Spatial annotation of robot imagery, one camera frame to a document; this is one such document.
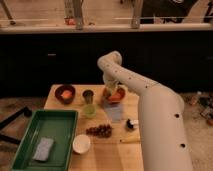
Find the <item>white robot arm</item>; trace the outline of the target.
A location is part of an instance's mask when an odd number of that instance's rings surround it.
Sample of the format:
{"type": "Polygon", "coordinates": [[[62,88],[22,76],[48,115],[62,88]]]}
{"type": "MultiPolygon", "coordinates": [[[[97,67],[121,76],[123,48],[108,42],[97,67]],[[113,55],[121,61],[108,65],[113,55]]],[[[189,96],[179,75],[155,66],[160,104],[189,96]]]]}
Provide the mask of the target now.
{"type": "Polygon", "coordinates": [[[118,51],[101,56],[97,65],[109,89],[120,82],[139,96],[144,171],[193,171],[182,117],[182,97],[171,88],[122,67],[118,51]]]}

